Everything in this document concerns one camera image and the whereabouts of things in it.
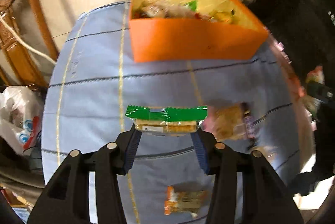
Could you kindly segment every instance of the white electrical cord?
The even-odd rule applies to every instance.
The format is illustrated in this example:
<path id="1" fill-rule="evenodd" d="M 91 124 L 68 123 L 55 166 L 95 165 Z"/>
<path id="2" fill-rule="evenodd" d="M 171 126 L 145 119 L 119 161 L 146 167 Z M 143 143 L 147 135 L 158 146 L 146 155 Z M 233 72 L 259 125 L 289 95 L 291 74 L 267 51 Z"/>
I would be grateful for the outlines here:
<path id="1" fill-rule="evenodd" d="M 52 63 L 53 65 L 56 65 L 56 62 L 51 59 L 48 55 L 34 49 L 33 47 L 29 46 L 26 42 L 24 42 L 21 37 L 6 23 L 5 20 L 3 20 L 3 17 L 6 15 L 6 13 L 4 13 L 2 16 L 0 16 L 0 22 L 6 27 L 6 29 L 8 29 L 13 36 L 16 38 L 16 40 L 18 40 L 18 42 L 23 45 L 26 49 L 30 50 L 31 52 L 36 53 L 37 55 L 40 55 L 41 57 L 47 59 L 50 63 Z"/>

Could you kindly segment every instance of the blue tablecloth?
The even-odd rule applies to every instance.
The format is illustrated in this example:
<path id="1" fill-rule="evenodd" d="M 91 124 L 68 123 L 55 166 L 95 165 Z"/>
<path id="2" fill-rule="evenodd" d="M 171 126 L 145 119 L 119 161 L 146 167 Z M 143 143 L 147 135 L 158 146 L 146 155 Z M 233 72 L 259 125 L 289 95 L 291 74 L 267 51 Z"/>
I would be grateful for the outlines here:
<path id="1" fill-rule="evenodd" d="M 46 182 L 73 149 L 96 151 L 130 129 L 127 105 L 228 106 L 249 102 L 258 119 L 260 145 L 275 147 L 272 166 L 284 182 L 299 172 L 294 111 L 276 58 L 265 42 L 250 60 L 192 60 L 134 63 L 128 28 L 129 2 L 109 4 L 82 14 L 60 53 L 43 116 L 42 158 Z M 226 141 L 246 152 L 245 140 Z M 200 169 L 190 136 L 143 135 L 130 175 L 119 176 L 129 224 L 205 222 L 189 213 L 164 215 L 169 185 L 193 189 L 213 186 Z M 90 176 L 90 217 L 97 222 L 94 174 Z M 237 218 L 241 216 L 239 187 Z"/>

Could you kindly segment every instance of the white plastic bag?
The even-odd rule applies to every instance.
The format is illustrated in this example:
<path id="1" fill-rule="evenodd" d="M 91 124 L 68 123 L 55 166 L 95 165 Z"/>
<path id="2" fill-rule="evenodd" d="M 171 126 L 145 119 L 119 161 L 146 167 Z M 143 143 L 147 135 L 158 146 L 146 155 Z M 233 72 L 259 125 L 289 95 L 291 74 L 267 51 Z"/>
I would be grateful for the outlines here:
<path id="1" fill-rule="evenodd" d="M 42 101 L 25 86 L 10 86 L 0 94 L 0 136 L 16 154 L 30 155 L 42 113 Z"/>

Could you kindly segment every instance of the blue gripper pad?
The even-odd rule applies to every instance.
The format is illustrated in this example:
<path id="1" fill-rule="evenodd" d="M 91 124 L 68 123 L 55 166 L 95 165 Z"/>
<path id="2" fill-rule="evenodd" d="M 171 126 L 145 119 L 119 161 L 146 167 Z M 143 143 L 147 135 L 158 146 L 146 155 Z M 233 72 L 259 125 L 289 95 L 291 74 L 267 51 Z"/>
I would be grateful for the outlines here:
<path id="1" fill-rule="evenodd" d="M 131 140 L 125 150 L 125 160 L 123 169 L 126 173 L 133 167 L 136 151 L 138 144 L 140 143 L 142 133 L 138 130 L 135 130 L 132 134 Z"/>
<path id="2" fill-rule="evenodd" d="M 194 146 L 195 153 L 197 154 L 197 159 L 201 169 L 208 175 L 209 164 L 208 164 L 208 154 L 205 145 L 202 143 L 197 132 L 191 133 L 191 138 Z"/>

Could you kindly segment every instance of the cracker package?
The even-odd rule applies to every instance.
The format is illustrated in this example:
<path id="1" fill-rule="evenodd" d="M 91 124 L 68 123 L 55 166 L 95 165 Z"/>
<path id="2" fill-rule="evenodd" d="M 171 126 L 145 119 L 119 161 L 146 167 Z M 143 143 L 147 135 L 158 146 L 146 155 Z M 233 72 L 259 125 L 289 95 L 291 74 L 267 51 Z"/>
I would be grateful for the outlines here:
<path id="1" fill-rule="evenodd" d="M 207 191 L 175 192 L 173 186 L 168 186 L 164 214 L 189 212 L 195 219 L 199 215 L 200 207 L 206 195 Z"/>
<path id="2" fill-rule="evenodd" d="M 126 116 L 134 120 L 139 131 L 159 136 L 179 136 L 199 128 L 207 116 L 207 106 L 153 109 L 129 105 Z"/>

